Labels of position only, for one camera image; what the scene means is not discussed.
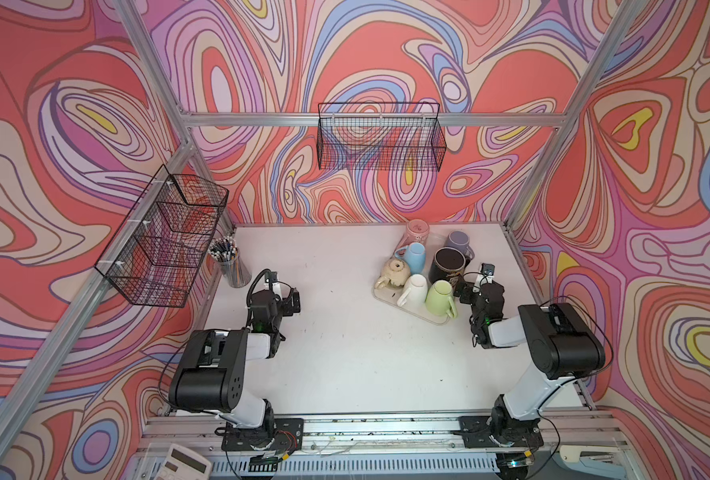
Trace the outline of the black mug red inside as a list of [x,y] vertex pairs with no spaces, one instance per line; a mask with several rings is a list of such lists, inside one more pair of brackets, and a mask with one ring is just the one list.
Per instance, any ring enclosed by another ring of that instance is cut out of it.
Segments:
[[467,257],[454,247],[439,248],[432,260],[428,279],[431,284],[444,280],[452,286],[463,276],[468,265]]

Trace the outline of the beige serving tray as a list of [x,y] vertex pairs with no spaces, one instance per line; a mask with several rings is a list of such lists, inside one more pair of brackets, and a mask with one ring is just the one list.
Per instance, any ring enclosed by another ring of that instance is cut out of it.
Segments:
[[[430,233],[425,244],[425,265],[421,274],[427,281],[429,291],[432,290],[432,283],[429,281],[429,273],[433,264],[434,256],[437,250],[444,246],[444,243],[444,235],[441,235],[440,233]],[[424,301],[415,304],[406,301],[404,304],[400,305],[399,298],[402,295],[403,288],[403,285],[395,286],[389,281],[386,281],[380,288],[374,286],[372,294],[375,299],[433,325],[443,326],[449,323],[452,319],[455,319],[451,308],[449,308],[444,315],[434,315],[426,308]]]

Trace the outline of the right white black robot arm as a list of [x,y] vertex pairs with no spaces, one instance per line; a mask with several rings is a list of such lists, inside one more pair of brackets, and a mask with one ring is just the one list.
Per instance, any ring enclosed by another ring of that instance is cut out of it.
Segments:
[[483,434],[496,445],[539,443],[542,408],[562,387],[601,371],[606,351],[595,333],[568,303],[526,304],[503,315],[504,292],[495,281],[460,281],[454,295],[471,307],[472,341],[484,349],[528,347],[531,363],[517,384],[497,397],[491,415],[472,435]]

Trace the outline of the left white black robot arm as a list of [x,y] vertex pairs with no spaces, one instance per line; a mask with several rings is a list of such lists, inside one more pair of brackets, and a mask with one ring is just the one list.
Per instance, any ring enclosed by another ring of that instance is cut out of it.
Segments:
[[285,336],[282,320],[301,311],[298,290],[282,297],[272,290],[249,295],[248,325],[234,330],[197,330],[184,347],[171,379],[168,404],[190,413],[209,413],[227,427],[261,437],[275,434],[271,403],[246,387],[246,364],[275,357]]

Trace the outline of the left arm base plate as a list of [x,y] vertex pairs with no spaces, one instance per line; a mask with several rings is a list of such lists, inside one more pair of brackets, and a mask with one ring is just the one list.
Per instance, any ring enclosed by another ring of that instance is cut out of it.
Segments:
[[222,438],[225,452],[293,453],[302,447],[304,419],[299,417],[266,420],[252,429],[236,428],[229,423],[214,433]]

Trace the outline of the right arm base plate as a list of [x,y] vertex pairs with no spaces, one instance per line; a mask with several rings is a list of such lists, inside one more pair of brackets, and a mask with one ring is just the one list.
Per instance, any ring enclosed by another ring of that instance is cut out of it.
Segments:
[[457,434],[466,448],[526,448],[544,445],[539,420],[516,420],[509,417],[462,416]]

